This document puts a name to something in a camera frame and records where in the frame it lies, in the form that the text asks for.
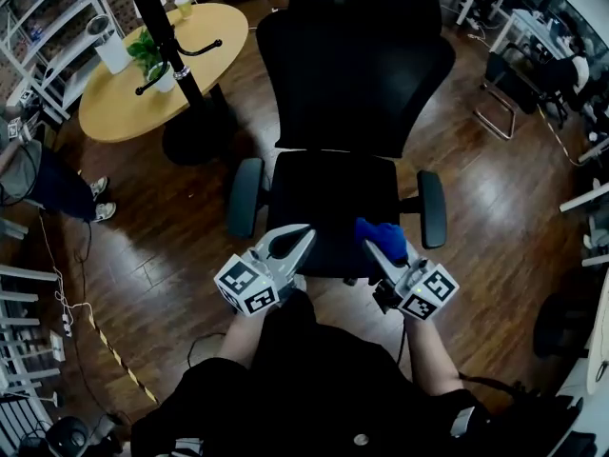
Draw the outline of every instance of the jeans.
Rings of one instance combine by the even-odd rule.
[[[42,147],[38,177],[29,198],[45,209],[63,211],[85,222],[95,219],[95,201],[89,185],[45,147]]]

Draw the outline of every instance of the blue cloth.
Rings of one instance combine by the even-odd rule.
[[[364,239],[374,242],[392,262],[408,259],[406,239],[399,225],[373,225],[364,218],[356,218],[355,242],[359,245]]]

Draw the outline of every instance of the green plant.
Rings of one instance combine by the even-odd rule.
[[[145,80],[148,80],[148,78],[149,80],[153,80],[161,72],[161,68],[159,67],[148,77],[150,70],[163,62],[163,57],[161,57],[161,52],[156,44],[154,44],[150,32],[148,32],[147,29],[142,29],[137,40],[127,47],[127,52],[133,57],[138,68],[142,70]]]

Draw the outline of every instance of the potted plant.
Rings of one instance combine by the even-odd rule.
[[[142,70],[145,80],[152,81],[161,72],[163,68],[163,57],[161,57],[161,52],[152,40],[148,29],[142,29],[140,36],[127,47],[127,52],[133,57],[140,70]],[[175,87],[171,65],[167,67],[167,71],[161,79],[154,84],[154,87],[163,93],[170,91]]]

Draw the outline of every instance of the black shirt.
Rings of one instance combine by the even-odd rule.
[[[434,455],[467,440],[451,428],[474,407],[466,390],[430,397],[389,353],[317,324],[301,291],[270,313],[250,370],[220,358],[189,369],[161,407],[133,426],[133,457],[170,453],[181,438],[217,455]]]

